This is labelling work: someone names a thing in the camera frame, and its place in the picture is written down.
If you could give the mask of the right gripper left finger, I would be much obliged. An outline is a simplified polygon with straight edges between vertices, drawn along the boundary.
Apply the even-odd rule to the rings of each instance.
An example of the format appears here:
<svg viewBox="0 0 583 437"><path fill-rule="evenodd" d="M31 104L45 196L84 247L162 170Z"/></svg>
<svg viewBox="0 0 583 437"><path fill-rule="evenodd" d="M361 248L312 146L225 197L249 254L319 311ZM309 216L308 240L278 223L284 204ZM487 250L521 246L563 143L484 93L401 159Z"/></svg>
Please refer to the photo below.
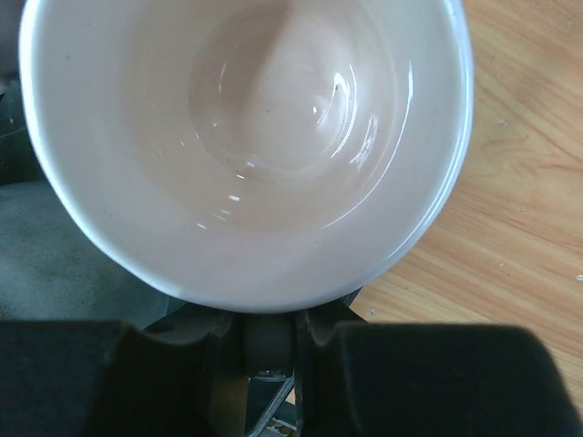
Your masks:
<svg viewBox="0 0 583 437"><path fill-rule="evenodd" d="M229 316L1 325L4 436L242 436L247 389Z"/></svg>

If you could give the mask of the pink ceramic mug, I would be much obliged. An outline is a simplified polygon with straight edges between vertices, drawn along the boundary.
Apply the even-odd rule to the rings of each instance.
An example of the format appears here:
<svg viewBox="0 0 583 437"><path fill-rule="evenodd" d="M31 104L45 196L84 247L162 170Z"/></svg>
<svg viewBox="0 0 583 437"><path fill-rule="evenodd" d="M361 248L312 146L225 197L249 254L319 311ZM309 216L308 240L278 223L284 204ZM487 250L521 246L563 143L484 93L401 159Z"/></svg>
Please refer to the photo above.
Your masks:
<svg viewBox="0 0 583 437"><path fill-rule="evenodd" d="M459 1L29 1L18 54L69 216L154 288L250 315L252 375L291 370L290 312L426 233L471 135Z"/></svg>

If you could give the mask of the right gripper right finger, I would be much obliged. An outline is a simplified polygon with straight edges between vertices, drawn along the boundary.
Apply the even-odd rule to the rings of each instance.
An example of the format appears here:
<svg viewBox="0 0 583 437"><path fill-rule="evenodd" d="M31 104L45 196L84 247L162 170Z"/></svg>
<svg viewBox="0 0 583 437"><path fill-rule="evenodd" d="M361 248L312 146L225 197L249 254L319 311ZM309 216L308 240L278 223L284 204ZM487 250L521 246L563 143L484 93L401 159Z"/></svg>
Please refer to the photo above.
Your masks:
<svg viewBox="0 0 583 437"><path fill-rule="evenodd" d="M302 436L575 436L578 411L530 330L369 323L340 301L295 316Z"/></svg>

